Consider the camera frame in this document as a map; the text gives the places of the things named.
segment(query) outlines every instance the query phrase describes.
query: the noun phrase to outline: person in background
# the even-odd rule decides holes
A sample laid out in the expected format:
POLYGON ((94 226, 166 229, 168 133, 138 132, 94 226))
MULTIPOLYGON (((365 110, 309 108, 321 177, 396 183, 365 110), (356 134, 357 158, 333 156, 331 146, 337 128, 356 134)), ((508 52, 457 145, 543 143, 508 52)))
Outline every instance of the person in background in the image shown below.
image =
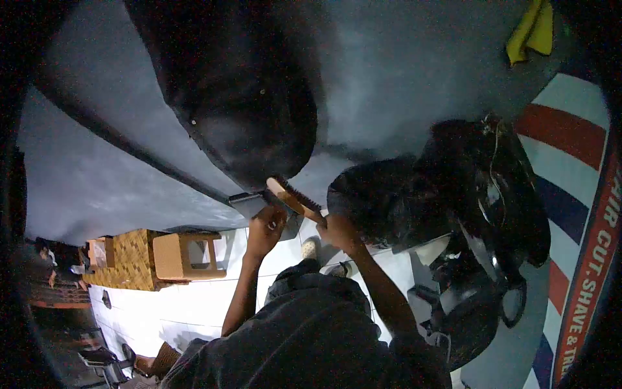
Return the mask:
POLYGON ((71 253, 54 253, 50 249, 48 241, 43 238, 37 238, 35 240, 35 250, 37 250, 39 256, 48 264, 49 269, 52 270, 52 274, 48 279, 50 288, 54 289, 56 277, 59 276, 65 281, 73 282, 76 288, 82 288, 82 290, 88 291, 88 286, 84 280, 82 280, 82 276, 72 271, 72 266, 77 266, 77 264, 75 259, 72 258, 74 256, 71 253))
POLYGON ((352 223, 329 215, 320 236, 357 265, 376 312, 393 336, 378 340, 369 302, 346 266, 320 274, 318 246, 279 274, 255 313, 259 268, 285 226, 265 207, 249 223, 248 247, 219 339, 194 339, 161 388, 451 388, 444 358, 417 331, 404 295, 373 260, 352 223))

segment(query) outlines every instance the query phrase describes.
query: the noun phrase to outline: gray shirt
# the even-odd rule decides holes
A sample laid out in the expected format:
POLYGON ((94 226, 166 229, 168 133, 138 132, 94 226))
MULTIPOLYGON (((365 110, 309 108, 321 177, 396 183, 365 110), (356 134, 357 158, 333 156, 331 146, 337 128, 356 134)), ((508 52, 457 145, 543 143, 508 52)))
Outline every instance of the gray shirt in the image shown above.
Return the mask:
MULTIPOLYGON (((362 294, 354 281, 343 282, 362 294)), ((276 297, 228 337, 193 340, 161 388, 451 387, 444 362, 416 328, 390 345, 378 335, 359 304, 326 283, 306 285, 276 297)))

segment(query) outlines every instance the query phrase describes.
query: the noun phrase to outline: white tile floor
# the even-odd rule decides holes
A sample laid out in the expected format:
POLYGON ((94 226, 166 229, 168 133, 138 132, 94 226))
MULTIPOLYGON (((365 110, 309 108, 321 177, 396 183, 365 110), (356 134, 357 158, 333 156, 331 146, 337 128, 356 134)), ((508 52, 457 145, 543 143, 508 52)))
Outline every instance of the white tile floor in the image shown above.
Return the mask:
MULTIPOLYGON (((223 279, 194 281, 188 285, 171 286, 159 292, 130 291, 103 288, 93 285, 89 289, 95 318, 102 328, 109 348, 122 358, 121 344, 127 342, 137 354, 154 357, 163 341, 179 351, 196 338, 211 340, 220 336, 221 327, 229 303, 233 297, 241 271, 242 256, 246 251, 248 229, 221 233, 216 241, 216 261, 219 268, 226 268, 223 279), (101 302, 102 293, 108 291, 113 308, 107 309, 101 302)), ((259 270, 257 285, 257 310, 263 307, 266 293, 277 274, 300 261, 302 242, 316 236, 315 223, 305 219, 299 234, 291 240, 279 242, 265 258, 259 270)), ((331 246, 322 245, 321 254, 330 256, 325 272, 331 264, 347 261, 349 258, 331 246)), ((393 255, 390 251, 374 253, 378 262, 397 287, 406 294, 414 285, 410 257, 408 254, 393 255)), ((352 278, 359 283, 365 295, 369 291, 354 265, 352 278)), ((372 316, 382 330, 381 340, 389 342, 391 336, 375 312, 372 316)))

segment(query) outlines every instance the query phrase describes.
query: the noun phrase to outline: red stripe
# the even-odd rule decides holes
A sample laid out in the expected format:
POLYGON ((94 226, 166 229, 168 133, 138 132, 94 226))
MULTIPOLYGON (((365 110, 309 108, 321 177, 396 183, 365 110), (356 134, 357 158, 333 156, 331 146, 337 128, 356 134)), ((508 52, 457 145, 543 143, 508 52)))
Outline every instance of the red stripe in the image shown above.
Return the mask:
POLYGON ((516 122, 516 132, 544 142, 600 170, 605 130, 570 113, 529 104, 516 122))
POLYGON ((560 316, 564 310, 569 283, 570 281, 568 281, 564 272, 561 271, 554 261, 551 261, 549 270, 549 300, 553 303, 560 316))
POLYGON ((35 307, 57 309, 88 309, 91 307, 90 302, 55 302, 48 304, 45 301, 30 301, 29 304, 35 307))
POLYGON ((619 190, 617 186, 622 180, 620 172, 622 165, 618 162, 616 142, 613 140, 612 138, 613 152, 603 173, 605 175, 603 191, 593 208, 595 218, 589 233, 583 239, 587 244, 584 246, 580 267, 572 280, 573 291, 568 298, 568 309, 562 318, 554 383, 559 382, 572 366, 585 342, 585 334, 590 330, 603 284, 618 248, 622 223, 618 220, 620 197, 617 194, 619 190))

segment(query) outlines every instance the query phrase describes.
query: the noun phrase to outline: barber pole sign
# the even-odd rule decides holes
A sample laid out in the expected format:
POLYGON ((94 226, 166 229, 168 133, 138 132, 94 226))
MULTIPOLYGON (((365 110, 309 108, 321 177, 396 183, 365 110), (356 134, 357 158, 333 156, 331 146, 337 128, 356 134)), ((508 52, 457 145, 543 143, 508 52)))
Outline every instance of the barber pole sign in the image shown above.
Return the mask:
POLYGON ((604 185, 595 203, 595 217, 592 226, 587 230, 587 244, 584 246, 580 267, 575 273, 565 306, 564 323, 555 357, 554 384, 560 382, 580 355, 603 283, 618 247, 622 224, 622 221, 618 221, 622 204, 622 168, 618 159, 617 142, 611 143, 604 172, 604 185))

